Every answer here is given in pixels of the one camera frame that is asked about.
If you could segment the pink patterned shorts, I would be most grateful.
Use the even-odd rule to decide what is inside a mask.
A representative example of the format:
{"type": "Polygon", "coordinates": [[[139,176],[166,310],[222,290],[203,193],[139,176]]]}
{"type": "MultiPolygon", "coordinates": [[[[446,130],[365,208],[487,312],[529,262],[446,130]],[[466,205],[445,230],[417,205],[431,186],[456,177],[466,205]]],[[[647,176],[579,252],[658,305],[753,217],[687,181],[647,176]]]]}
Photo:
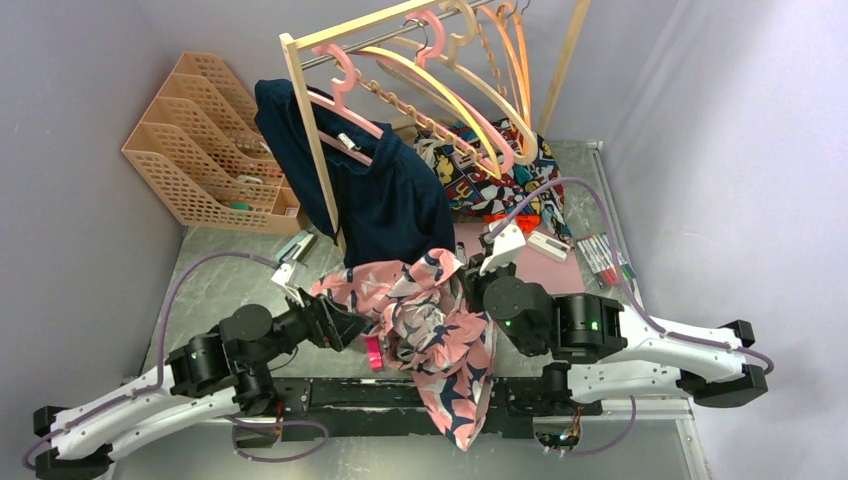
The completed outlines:
{"type": "Polygon", "coordinates": [[[378,339],[382,359],[410,373],[430,419],[465,451],[486,421],[494,386],[495,325],[470,311],[463,263],[435,248],[411,264],[380,261],[329,273],[311,295],[369,318],[363,334],[378,339]]]}

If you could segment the yellow hanger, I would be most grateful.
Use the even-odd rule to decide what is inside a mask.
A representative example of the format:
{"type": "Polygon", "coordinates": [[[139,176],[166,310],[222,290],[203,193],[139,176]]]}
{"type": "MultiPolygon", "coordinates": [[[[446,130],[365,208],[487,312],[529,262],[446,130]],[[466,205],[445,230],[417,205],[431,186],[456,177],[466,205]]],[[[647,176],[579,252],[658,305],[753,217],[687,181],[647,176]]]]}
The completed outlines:
{"type": "Polygon", "coordinates": [[[484,152],[479,153],[476,149],[465,149],[463,153],[472,158],[474,163],[483,171],[500,179],[502,177],[501,164],[498,160],[496,149],[491,140],[502,140],[502,137],[493,129],[492,125],[470,104],[458,96],[453,90],[437,80],[424,68],[413,61],[402,57],[400,54],[380,47],[365,47],[357,52],[358,55],[370,56],[378,61],[398,67],[402,72],[419,77],[422,82],[433,87],[438,94],[445,99],[459,114],[461,120],[472,128],[477,135],[484,152]]]}

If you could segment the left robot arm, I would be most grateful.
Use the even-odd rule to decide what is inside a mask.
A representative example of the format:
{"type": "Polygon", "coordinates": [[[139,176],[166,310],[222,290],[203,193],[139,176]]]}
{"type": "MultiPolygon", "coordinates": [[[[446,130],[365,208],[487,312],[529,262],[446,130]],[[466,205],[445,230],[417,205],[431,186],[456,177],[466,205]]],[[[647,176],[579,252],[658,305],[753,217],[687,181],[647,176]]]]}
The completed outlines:
{"type": "Polygon", "coordinates": [[[369,322],[324,296],[292,302],[277,316],[258,304],[242,306],[103,397],[37,410],[33,430],[47,448],[32,459],[35,475],[96,479],[139,447],[207,419],[264,415],[281,402],[273,359],[305,341],[340,352],[369,322]]]}

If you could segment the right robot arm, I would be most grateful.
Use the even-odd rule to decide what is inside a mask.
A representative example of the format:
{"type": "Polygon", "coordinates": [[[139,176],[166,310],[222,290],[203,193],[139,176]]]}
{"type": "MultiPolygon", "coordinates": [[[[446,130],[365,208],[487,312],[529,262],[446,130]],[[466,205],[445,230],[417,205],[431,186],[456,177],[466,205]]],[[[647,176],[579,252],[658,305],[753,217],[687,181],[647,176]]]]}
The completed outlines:
{"type": "Polygon", "coordinates": [[[509,263],[464,272],[470,308],[494,321],[526,357],[548,356],[539,398],[550,413],[622,396],[688,396],[708,408],[738,408],[768,392],[765,368],[746,352],[752,325],[702,328],[656,317],[591,293],[554,295],[509,263]]]}

